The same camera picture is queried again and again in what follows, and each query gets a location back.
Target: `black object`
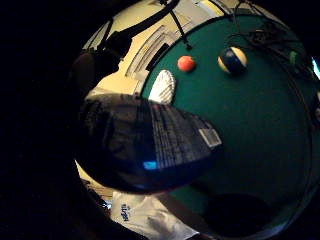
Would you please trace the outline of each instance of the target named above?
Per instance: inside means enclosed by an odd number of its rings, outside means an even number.
[[[239,238],[262,230],[272,218],[270,209],[254,196],[224,194],[211,198],[203,217],[215,233]]]
[[[77,161],[85,171],[105,186],[133,193],[191,182],[214,166],[222,148],[207,121],[131,95],[88,98],[80,133]]]

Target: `pool table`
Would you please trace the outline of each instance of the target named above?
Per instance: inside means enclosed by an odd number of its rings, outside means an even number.
[[[309,132],[306,114],[313,113],[320,84],[289,61],[292,53],[306,53],[287,26],[257,15],[239,15],[237,21],[243,34],[272,23],[280,39],[288,40],[272,47],[288,59],[252,47],[238,35],[232,17],[211,19],[187,33],[191,50],[180,39],[155,61],[142,96],[148,98],[158,73],[169,70],[176,79],[172,105],[209,120],[223,141],[223,158],[170,194],[206,219],[218,236],[266,238],[287,228],[319,185],[320,131]],[[248,58],[242,75],[228,75],[217,64],[221,50],[229,46],[238,46]],[[195,59],[193,71],[178,69],[183,55]],[[292,79],[307,110],[290,85]],[[219,210],[229,206],[234,210]],[[239,209],[248,213],[246,223],[229,221],[243,218],[243,213],[233,215]]]

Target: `label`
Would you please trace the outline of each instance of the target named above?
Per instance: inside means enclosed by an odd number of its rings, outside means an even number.
[[[215,148],[222,144],[218,133],[214,129],[199,129],[200,135],[209,148]]]

